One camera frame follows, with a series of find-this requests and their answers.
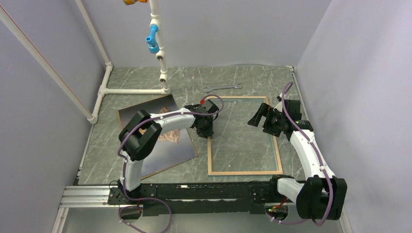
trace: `gray wall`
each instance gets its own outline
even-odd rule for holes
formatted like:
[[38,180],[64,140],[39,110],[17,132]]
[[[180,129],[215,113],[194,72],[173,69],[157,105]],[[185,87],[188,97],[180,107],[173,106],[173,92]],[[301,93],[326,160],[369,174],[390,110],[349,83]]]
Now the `gray wall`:
[[[169,66],[297,65],[330,0],[159,0]],[[148,3],[84,0],[113,64],[159,66]]]
[[[92,109],[103,66],[75,8],[52,0],[1,4]],[[86,117],[0,22],[0,232],[52,230],[89,130]]]
[[298,65],[354,232],[412,232],[412,2],[333,0]]

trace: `pipe elbow joint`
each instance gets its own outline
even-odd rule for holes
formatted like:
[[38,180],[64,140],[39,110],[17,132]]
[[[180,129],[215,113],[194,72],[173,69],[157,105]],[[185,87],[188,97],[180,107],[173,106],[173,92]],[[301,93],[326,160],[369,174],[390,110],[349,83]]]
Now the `pipe elbow joint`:
[[146,37],[146,42],[149,44],[149,52],[150,53],[157,53],[159,52],[160,48],[156,42],[156,32],[159,28],[156,25],[150,26],[150,34]]

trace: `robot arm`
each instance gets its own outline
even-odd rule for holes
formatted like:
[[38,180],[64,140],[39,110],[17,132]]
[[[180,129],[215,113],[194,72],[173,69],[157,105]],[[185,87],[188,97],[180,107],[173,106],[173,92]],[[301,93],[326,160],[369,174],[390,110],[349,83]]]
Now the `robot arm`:
[[[139,132],[139,130],[135,131],[120,151],[120,153],[127,158],[127,163],[125,177],[119,179],[118,185],[123,186],[123,182],[126,180],[128,196],[138,198],[140,196],[140,179],[143,161],[152,152],[159,136],[177,129],[196,128],[196,132],[200,137],[210,137],[213,135],[214,119],[212,116],[183,113],[210,114],[218,110],[219,108],[211,100],[206,100],[201,105],[187,105],[177,111],[163,114],[149,114],[144,110],[138,111],[119,134],[120,141],[123,141],[129,132],[142,121],[155,117],[159,119],[143,124],[140,128],[146,131],[144,133]],[[162,117],[172,113],[178,114],[167,118]]]
[[[263,124],[263,132],[280,136],[283,132],[295,148],[299,160],[305,172],[305,182],[297,182],[293,177],[286,175],[273,176],[274,193],[286,196],[296,204],[298,214],[303,219],[322,219],[329,201],[329,194],[333,192],[333,202],[327,219],[339,219],[343,201],[346,195],[347,185],[344,179],[336,178],[332,170],[325,162],[316,144],[315,134],[309,121],[302,120],[299,100],[284,100],[283,109],[289,113],[296,125],[305,133],[310,142],[295,128],[283,111],[279,111],[265,103],[262,103],[254,117],[248,122],[257,127],[261,117],[266,117]],[[310,143],[317,148],[324,166],[320,166],[316,151]],[[330,179],[332,190],[329,190],[326,179]]]

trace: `metal wrench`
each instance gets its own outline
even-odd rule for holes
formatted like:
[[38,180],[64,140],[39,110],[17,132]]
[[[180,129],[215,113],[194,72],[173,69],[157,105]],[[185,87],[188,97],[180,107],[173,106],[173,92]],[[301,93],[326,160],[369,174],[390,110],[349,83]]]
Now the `metal wrench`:
[[241,83],[235,84],[235,85],[226,85],[226,86],[205,86],[203,89],[205,90],[206,93],[209,93],[213,90],[220,90],[220,89],[242,89],[243,86],[240,86]]

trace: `glass pane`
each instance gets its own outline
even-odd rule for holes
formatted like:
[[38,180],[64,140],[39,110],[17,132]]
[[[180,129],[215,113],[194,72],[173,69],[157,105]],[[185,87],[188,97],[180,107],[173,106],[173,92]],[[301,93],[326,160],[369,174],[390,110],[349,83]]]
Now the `glass pane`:
[[[220,101],[212,99],[220,106]],[[213,122],[213,171],[277,171],[273,136],[247,122],[265,99],[224,99],[224,108]]]

